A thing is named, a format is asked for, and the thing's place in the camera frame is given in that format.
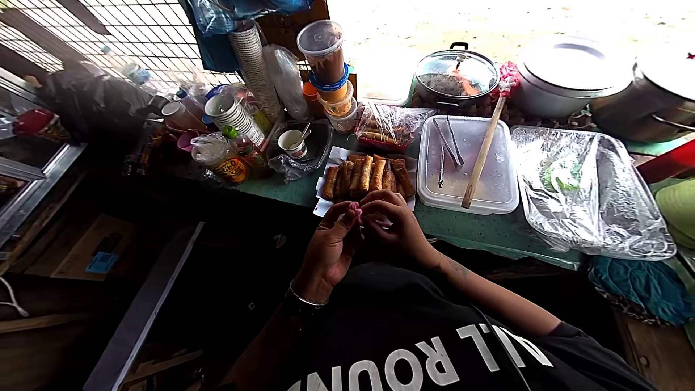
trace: metal tongs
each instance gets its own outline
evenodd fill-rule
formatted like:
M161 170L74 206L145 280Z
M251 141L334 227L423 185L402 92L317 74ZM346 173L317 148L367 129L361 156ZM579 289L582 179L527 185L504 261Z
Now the metal tongs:
M459 152L459 145L456 143L456 137L454 137L454 130L451 128L449 116L446 116L446 124L449 127L449 134L451 134L451 139L454 141L454 149L456 149L456 153L454 153L454 151L451 149L451 146L449 145L449 142L446 140L446 137L444 137L444 133L441 131L441 128L439 127L437 121L434 120L433 122L434 126L439 131L439 136L441 136L441 140L444 142L446 150L449 151L449 155L451 155L451 159L454 161L454 165L456 166L456 168L463 166L464 159L463 157L461 157L461 153Z

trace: table surface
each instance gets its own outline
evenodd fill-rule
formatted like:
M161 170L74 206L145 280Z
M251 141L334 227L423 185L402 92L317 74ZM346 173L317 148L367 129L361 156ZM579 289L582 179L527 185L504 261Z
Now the table surface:
M355 150L355 139L335 134L333 145ZM420 143L408 147L406 155L418 157ZM267 179L249 179L235 189L256 196L272 198L305 207L316 207L316 181L323 175L323 167L312 175L285 184L281 175ZM521 204L510 214L482 216L454 212L417 202L415 216L423 232L462 248L487 250L512 259L535 257L567 269L577 270L583 254L576 250L558 253L532 234Z

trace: bottle label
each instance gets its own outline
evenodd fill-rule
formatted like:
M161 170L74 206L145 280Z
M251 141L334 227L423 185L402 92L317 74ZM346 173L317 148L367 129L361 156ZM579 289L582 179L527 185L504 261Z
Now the bottle label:
M244 179L246 179L247 175L246 165L243 161L235 157L223 161L213 171L226 177L234 183L241 183Z

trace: teal cloth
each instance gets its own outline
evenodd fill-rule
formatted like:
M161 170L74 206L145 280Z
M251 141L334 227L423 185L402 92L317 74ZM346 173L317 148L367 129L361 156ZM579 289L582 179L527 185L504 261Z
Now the teal cloth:
M589 279L606 292L625 297L652 314L681 326L695 318L695 297L664 262L595 257Z

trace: wrist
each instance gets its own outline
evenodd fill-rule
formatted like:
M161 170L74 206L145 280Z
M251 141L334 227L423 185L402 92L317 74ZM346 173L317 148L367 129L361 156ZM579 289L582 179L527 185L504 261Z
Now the wrist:
M300 270L292 289L304 300L323 304L328 302L333 292L333 285L324 278Z

